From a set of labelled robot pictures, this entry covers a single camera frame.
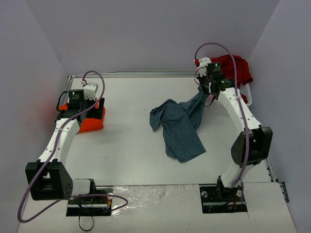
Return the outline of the orange t shirt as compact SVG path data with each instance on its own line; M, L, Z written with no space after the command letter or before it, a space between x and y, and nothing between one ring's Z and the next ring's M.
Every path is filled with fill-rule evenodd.
M80 105L79 103L66 103L56 107L58 115L56 117L55 131L62 133L86 133L101 130L104 127L105 108L102 119L86 118L78 120Z

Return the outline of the blue-grey t shirt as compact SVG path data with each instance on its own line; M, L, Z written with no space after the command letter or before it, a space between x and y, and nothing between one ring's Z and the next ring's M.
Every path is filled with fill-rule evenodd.
M150 111L149 124L155 132L163 128L166 155L180 163L186 163L206 152L197 133L205 103L209 94L203 92L202 86L189 101L177 103L167 99Z

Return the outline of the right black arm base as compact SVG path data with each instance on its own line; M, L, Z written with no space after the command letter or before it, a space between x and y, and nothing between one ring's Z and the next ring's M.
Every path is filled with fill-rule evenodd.
M203 214L247 213L243 188L222 188L217 184L200 185Z

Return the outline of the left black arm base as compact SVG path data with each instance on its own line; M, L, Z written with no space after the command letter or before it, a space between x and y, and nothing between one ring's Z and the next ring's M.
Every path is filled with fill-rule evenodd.
M111 216L111 205L107 197L70 198L66 216Z

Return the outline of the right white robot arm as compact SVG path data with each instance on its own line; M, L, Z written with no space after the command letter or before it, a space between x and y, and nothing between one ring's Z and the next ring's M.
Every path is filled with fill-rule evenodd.
M215 189L218 199L227 200L247 172L267 159L273 131L270 127L264 127L251 113L240 94L236 79L225 78L220 63L213 63L207 57L195 59L194 63L203 92L211 94L222 104L237 130L237 138L230 149L233 163L220 176L221 185Z

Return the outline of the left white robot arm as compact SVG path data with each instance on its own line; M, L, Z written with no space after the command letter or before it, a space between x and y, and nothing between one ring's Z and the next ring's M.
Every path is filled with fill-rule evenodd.
M69 90L69 101L57 105L59 114L46 149L36 162L28 163L25 168L33 200L68 200L78 195L87 203L97 199L93 179L74 179L65 168L75 136L104 127L104 98L96 98L97 90L95 83Z

